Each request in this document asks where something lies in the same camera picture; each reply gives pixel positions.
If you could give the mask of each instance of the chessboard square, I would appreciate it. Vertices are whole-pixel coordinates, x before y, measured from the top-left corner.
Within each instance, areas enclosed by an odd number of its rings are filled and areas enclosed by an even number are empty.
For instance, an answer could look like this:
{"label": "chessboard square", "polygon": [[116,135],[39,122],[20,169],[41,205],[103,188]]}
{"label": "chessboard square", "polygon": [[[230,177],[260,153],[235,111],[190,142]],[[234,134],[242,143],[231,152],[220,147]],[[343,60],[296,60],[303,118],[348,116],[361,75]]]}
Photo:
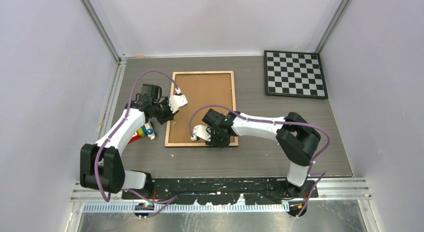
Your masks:
{"label": "chessboard square", "polygon": [[319,96],[326,96],[326,93],[324,92],[324,90],[318,90],[317,92]]}
{"label": "chessboard square", "polygon": [[281,87],[282,88],[288,88],[289,87],[289,83],[288,82],[281,82]]}
{"label": "chessboard square", "polygon": [[311,91],[309,89],[304,88],[303,89],[303,94],[306,96],[310,96],[311,95]]}
{"label": "chessboard square", "polygon": [[289,88],[288,91],[289,91],[290,94],[293,94],[293,95],[297,94],[297,91],[296,91],[295,88]]}

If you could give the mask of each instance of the brown board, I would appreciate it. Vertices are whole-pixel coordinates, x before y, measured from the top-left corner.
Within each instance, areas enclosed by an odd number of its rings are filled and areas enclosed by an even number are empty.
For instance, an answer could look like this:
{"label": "brown board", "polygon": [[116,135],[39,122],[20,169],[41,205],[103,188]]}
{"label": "brown board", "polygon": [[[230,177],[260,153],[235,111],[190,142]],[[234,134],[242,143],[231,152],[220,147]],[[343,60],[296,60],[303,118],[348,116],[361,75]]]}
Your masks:
{"label": "brown board", "polygon": [[[188,104],[182,107],[174,119],[166,124],[165,147],[206,147],[205,141],[192,141],[189,131],[189,120],[193,113],[202,106],[222,105],[236,110],[236,91],[233,71],[194,71],[174,72],[175,80],[181,93],[187,98]],[[171,96],[174,93],[174,84],[171,85]],[[191,130],[196,125],[204,125],[203,116],[209,109],[227,115],[223,108],[205,108],[196,114]],[[239,146],[237,137],[231,137],[229,146]]]}

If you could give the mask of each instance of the black and white checkered board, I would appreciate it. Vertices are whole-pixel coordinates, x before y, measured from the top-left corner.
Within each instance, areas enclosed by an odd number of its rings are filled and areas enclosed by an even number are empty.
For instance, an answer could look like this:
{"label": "black and white checkered board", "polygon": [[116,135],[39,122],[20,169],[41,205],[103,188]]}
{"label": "black and white checkered board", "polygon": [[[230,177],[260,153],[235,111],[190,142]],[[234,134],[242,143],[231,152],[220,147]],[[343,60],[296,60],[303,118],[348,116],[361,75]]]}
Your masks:
{"label": "black and white checkered board", "polygon": [[319,54],[265,50],[265,94],[327,98]]}

